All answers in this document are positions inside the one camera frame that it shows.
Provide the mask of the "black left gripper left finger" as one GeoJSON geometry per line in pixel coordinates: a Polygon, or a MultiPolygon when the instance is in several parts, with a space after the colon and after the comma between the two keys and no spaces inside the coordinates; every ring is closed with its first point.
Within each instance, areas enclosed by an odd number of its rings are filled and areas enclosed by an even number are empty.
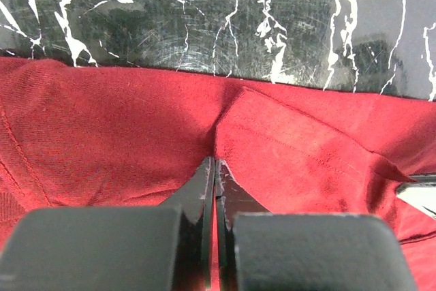
{"type": "Polygon", "coordinates": [[[2,290],[206,290],[215,161],[157,206],[39,209],[1,252],[2,290]]]}

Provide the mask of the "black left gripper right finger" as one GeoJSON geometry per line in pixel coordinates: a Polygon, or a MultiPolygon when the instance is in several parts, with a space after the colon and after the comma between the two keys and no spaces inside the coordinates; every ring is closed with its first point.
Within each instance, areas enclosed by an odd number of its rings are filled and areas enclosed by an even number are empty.
{"type": "Polygon", "coordinates": [[[269,212],[215,163],[222,290],[416,290],[392,230],[370,215],[269,212]]]}

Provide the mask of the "dark red t shirt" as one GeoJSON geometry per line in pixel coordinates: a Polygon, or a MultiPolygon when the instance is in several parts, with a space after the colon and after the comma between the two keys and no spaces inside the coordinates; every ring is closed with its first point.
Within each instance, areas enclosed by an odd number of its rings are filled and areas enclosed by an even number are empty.
{"type": "Polygon", "coordinates": [[[395,194],[435,171],[434,103],[1,59],[2,241],[33,209],[159,204],[208,156],[270,211],[381,217],[435,289],[435,220],[395,194]]]}

